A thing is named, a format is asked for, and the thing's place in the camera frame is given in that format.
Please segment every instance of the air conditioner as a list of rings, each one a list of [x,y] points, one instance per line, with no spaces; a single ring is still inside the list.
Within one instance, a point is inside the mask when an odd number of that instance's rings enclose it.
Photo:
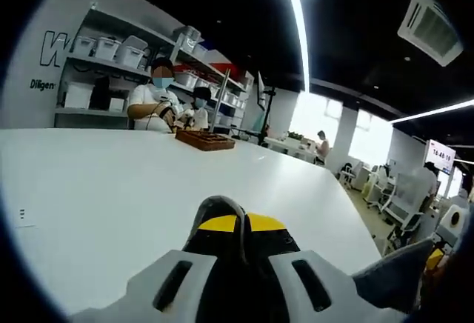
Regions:
[[[435,0],[411,0],[398,35],[441,66],[448,65],[463,50],[458,34]]]

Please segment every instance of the wooden tray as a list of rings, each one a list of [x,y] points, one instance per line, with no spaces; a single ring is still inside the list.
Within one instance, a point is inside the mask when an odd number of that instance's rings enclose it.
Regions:
[[[232,149],[236,145],[232,139],[217,134],[192,130],[178,130],[176,132],[176,139],[192,147],[197,147],[202,151]]]

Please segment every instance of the black ceiling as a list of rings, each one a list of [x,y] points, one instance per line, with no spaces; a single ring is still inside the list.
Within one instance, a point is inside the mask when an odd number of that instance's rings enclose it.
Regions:
[[[239,67],[260,70],[269,85],[301,89],[294,79],[301,74],[301,53],[290,0],[148,1],[197,27]],[[397,36],[410,0],[301,0],[311,77],[348,87],[406,114],[474,98],[474,0],[436,1],[464,43],[463,53],[446,67]],[[317,85],[312,90],[398,118],[353,96]],[[474,144],[473,124],[471,107],[397,127],[447,144]],[[460,154],[474,160],[474,152]]]

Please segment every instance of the face mask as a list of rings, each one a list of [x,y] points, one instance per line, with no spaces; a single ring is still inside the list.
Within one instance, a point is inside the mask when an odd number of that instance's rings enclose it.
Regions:
[[[153,77],[153,84],[161,90],[166,90],[171,82],[173,82],[173,77]]]
[[[207,103],[207,102],[206,102],[206,100],[204,100],[204,99],[196,99],[196,100],[194,101],[194,105],[195,105],[196,108],[198,108],[198,109],[199,109],[199,108],[203,108],[203,107],[206,105],[206,103]]]

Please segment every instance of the gray floor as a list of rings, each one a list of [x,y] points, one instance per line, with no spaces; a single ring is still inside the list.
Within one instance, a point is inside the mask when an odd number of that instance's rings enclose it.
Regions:
[[[346,191],[370,234],[375,236],[374,242],[377,245],[378,251],[382,252],[385,239],[393,229],[393,226],[384,222],[384,217],[378,214],[378,210],[375,207],[367,208],[367,203],[362,199],[359,191],[348,189]]]

